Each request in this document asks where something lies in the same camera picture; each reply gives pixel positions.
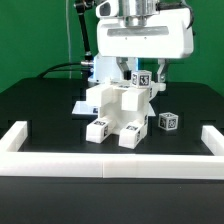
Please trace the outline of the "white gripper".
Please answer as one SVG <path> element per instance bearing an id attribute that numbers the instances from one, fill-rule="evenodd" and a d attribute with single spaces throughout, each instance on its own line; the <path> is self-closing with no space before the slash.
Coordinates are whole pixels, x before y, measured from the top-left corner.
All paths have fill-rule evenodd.
<path id="1" fill-rule="evenodd" d="M 98 50 L 114 56 L 122 80 L 131 79 L 127 58 L 157 58 L 157 82 L 166 81 L 167 59 L 188 57 L 194 50 L 193 31 L 187 8 L 162 10 L 149 16 L 143 27 L 126 27 L 123 18 L 104 18 L 97 26 Z"/>

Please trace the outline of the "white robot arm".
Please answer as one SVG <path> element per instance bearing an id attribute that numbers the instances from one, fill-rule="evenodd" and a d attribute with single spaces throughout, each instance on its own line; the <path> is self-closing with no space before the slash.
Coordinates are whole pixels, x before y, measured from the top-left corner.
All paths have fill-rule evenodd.
<path id="1" fill-rule="evenodd" d="M 156 59 L 157 80 L 165 80 L 168 61 L 192 54 L 194 14 L 183 0 L 76 0 L 84 33 L 84 48 L 90 50 L 84 13 L 94 9 L 97 25 L 98 53 L 112 57 L 119 64 L 125 58 Z"/>

